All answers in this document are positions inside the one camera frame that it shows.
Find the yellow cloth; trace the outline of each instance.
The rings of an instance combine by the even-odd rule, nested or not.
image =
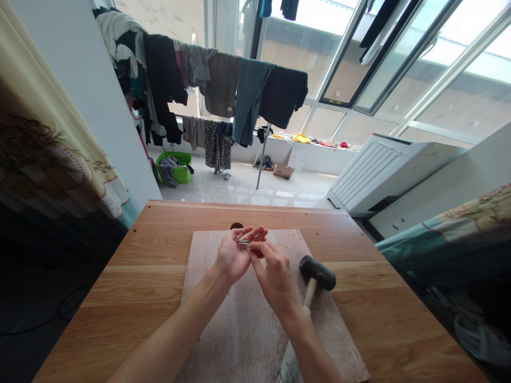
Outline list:
[[[293,140],[296,142],[301,142],[302,144],[308,144],[309,142],[312,142],[309,137],[306,135],[296,135],[293,136]]]

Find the green laundry basket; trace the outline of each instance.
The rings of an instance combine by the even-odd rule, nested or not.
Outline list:
[[[169,181],[165,178],[165,176],[160,171],[160,161],[167,158],[168,156],[172,156],[177,158],[179,165],[182,165],[182,168],[174,168],[174,179],[178,184],[187,184],[192,180],[192,174],[190,170],[185,165],[190,165],[192,163],[192,155],[190,153],[181,153],[181,152],[163,152],[160,154],[158,159],[156,160],[156,168],[158,169],[158,173],[160,174],[161,180],[168,184]]]

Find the cable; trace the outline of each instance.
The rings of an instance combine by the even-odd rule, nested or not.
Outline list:
[[[62,309],[64,307],[64,304],[67,302],[67,300],[73,296],[75,293],[79,292],[80,290],[84,289],[84,294],[83,296],[80,298],[80,300],[78,301],[77,304],[75,304],[72,308],[62,312]],[[89,290],[89,286],[88,285],[81,285],[80,287],[77,287],[76,289],[74,289],[72,292],[70,292],[65,298],[64,300],[60,303],[59,305],[59,309],[57,311],[57,315],[51,319],[48,319],[47,321],[43,322],[43,323],[40,323],[36,326],[33,326],[31,328],[28,328],[26,330],[21,330],[21,331],[15,331],[15,332],[0,332],[0,336],[14,336],[14,335],[21,335],[21,334],[25,334],[26,332],[30,332],[30,331],[33,331],[33,330],[36,330],[42,326],[45,326],[46,324],[48,323],[51,323],[53,322],[54,320],[56,319],[60,319],[64,322],[70,322],[72,317],[71,318],[66,318],[65,315],[69,314],[71,311],[73,311],[74,309],[76,309],[85,299],[85,296],[87,295],[87,291]]]

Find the glass window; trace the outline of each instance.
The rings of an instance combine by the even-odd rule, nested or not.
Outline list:
[[[302,132],[317,139],[330,139],[346,113],[330,109],[316,109],[309,126]]]
[[[444,137],[437,135],[435,133],[430,133],[425,130],[421,129],[415,129],[412,127],[406,128],[406,130],[399,136],[399,138],[404,138],[410,141],[417,141],[417,142],[436,142],[439,144],[447,144],[452,146],[459,146],[459,147],[465,147],[465,148],[473,148],[474,145],[468,144],[462,141],[458,141],[449,137]]]
[[[388,135],[396,125],[395,122],[350,114],[344,118],[341,127],[332,140],[362,146],[371,138],[373,133]]]
[[[316,98],[357,3],[300,0],[296,21],[289,21],[281,1],[273,1],[261,60],[307,72],[308,97]]]
[[[134,18],[150,34],[177,38],[192,43],[192,34],[197,44],[204,46],[204,0],[117,0],[116,8]],[[169,110],[176,114],[198,116],[196,96],[188,97],[188,105],[170,103]]]
[[[511,27],[485,49],[417,118],[486,138],[511,120]]]
[[[215,47],[249,59],[257,1],[216,0],[215,4]]]
[[[356,28],[353,38],[341,58],[339,66],[335,70],[334,77],[326,89],[325,98],[348,103],[351,97],[362,82],[364,76],[369,70],[370,65],[361,65],[360,58],[365,52],[365,48],[360,48],[360,42],[367,33],[376,17],[378,11],[383,5],[384,0],[376,0],[370,12],[365,12]]]
[[[310,105],[304,105],[300,109],[298,109],[296,112],[293,113],[289,120],[289,124],[287,125],[287,129],[281,129],[276,126],[272,126],[274,132],[282,131],[284,133],[289,134],[298,134],[300,133],[300,130],[302,130],[303,124],[305,123],[305,120],[307,119],[307,116],[309,115],[310,111]],[[257,120],[257,123],[255,126],[263,126],[267,125],[268,123],[263,117],[259,117]]]
[[[448,0],[425,1],[415,12],[393,47],[389,50],[380,67],[369,81],[362,95],[356,101],[356,108],[370,111],[399,69],[408,60],[420,40],[441,13]]]
[[[411,66],[378,112],[404,117],[507,2],[493,0],[481,7],[479,0],[464,0],[442,27],[433,47]]]

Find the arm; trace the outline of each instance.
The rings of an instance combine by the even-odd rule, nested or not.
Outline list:
[[[132,352],[108,382],[174,381],[230,287],[250,265],[237,240],[244,236],[253,242],[264,241],[267,233],[262,226],[231,230],[222,240],[215,264],[188,299]]]
[[[291,341],[303,381],[341,382],[341,376],[321,344],[309,312],[300,303],[291,280],[289,258],[270,242],[251,243],[250,250],[257,280]],[[258,257],[266,259],[266,269]]]

